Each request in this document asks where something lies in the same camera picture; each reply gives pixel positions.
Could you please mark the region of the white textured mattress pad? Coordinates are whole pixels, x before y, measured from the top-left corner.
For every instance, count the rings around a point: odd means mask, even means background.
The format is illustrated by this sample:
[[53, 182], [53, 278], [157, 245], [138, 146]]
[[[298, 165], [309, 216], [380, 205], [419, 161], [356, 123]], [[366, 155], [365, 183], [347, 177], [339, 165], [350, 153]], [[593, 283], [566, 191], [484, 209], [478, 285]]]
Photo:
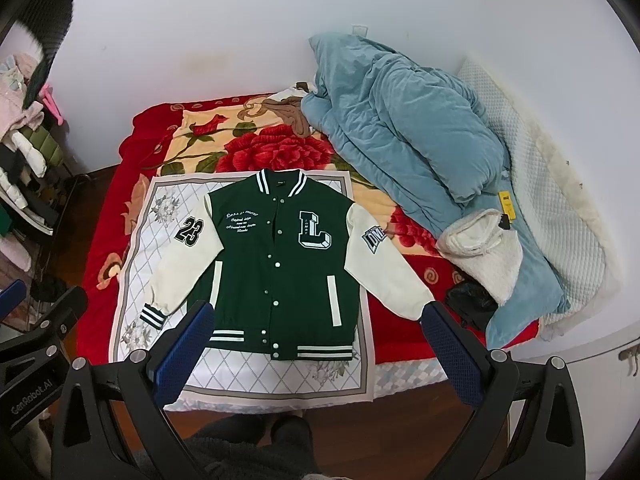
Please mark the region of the white textured mattress pad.
[[543, 316], [539, 331], [546, 341], [561, 337], [622, 288], [615, 246], [582, 179], [533, 114], [472, 58], [458, 76], [473, 87], [506, 144], [518, 206], [565, 290], [568, 306]]

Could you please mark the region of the white fleece garment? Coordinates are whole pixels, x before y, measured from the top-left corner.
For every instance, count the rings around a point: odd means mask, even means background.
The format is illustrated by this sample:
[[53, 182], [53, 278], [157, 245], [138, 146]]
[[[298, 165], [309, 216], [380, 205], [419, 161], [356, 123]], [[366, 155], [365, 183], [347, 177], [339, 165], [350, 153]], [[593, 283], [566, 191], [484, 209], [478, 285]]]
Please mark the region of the white fleece garment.
[[478, 281], [502, 307], [512, 296], [523, 261], [518, 232], [505, 229], [504, 214], [484, 209], [468, 214], [442, 232], [436, 249]]

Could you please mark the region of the light blue quilt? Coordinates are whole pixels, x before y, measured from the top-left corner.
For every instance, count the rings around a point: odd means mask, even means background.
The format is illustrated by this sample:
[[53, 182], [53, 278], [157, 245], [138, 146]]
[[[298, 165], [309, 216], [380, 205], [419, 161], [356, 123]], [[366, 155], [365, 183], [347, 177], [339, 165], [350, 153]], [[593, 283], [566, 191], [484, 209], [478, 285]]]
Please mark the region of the light blue quilt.
[[[309, 44], [317, 71], [302, 102], [308, 122], [436, 242], [475, 211], [503, 214], [498, 193], [514, 192], [510, 155], [471, 86], [359, 36], [325, 32]], [[568, 306], [523, 214], [503, 227], [518, 232], [523, 261], [511, 298], [485, 330], [490, 348]]]

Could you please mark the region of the red floral blanket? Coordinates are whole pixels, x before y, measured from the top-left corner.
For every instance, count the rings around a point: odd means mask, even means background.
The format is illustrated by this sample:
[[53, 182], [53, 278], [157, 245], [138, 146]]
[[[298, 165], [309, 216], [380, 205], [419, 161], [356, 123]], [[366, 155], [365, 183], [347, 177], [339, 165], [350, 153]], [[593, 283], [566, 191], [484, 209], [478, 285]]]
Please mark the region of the red floral blanket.
[[272, 96], [158, 104], [134, 116], [132, 133], [120, 144], [122, 161], [106, 191], [86, 260], [82, 286], [89, 303], [76, 336], [78, 354], [93, 364], [107, 361], [118, 276], [131, 234], [152, 179], [166, 174], [262, 168], [346, 171], [356, 202], [378, 219], [437, 300], [462, 282], [462, 273], [436, 252], [427, 229], [357, 174], [322, 133], [298, 136], [301, 122], [296, 104], [279, 106]]

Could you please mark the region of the pile of folded clothes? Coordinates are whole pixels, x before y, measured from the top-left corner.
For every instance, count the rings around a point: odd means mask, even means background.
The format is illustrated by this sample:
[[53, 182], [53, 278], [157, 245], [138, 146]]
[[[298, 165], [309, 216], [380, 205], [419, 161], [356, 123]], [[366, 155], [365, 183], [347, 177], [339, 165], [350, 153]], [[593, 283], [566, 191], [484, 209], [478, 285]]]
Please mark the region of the pile of folded clothes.
[[36, 65], [26, 53], [1, 60], [1, 213], [17, 214], [29, 228], [51, 235], [58, 222], [52, 185], [64, 153], [47, 121], [62, 126], [64, 118], [50, 84], [25, 103]]

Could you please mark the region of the green white varsity jacket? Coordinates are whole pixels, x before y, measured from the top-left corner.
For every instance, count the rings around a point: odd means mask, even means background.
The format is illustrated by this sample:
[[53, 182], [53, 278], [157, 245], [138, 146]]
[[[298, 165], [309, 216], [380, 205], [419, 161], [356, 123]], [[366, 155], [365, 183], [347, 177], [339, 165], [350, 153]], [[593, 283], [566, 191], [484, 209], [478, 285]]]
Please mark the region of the green white varsity jacket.
[[363, 290], [409, 321], [434, 299], [367, 209], [303, 170], [262, 169], [179, 222], [140, 318], [161, 330], [183, 304], [206, 301], [209, 347], [349, 361]]

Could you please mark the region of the yellow tag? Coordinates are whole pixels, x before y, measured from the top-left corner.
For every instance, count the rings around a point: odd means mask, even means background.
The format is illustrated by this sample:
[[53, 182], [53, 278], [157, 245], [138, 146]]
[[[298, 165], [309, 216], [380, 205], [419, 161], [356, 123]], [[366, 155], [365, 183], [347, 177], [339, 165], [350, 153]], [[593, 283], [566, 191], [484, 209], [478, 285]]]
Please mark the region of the yellow tag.
[[510, 192], [500, 191], [498, 197], [503, 213], [509, 218], [509, 221], [513, 221], [516, 218], [516, 211]]

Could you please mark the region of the black bag on bed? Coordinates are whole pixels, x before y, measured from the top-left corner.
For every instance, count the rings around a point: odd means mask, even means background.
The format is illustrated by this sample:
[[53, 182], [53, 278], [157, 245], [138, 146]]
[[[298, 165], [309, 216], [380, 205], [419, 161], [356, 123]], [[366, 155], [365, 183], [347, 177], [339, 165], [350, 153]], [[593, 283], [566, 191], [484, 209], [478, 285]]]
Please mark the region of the black bag on bed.
[[463, 326], [471, 326], [480, 332], [486, 330], [498, 310], [498, 304], [489, 292], [482, 285], [469, 281], [451, 287], [446, 293], [445, 304], [460, 318]]

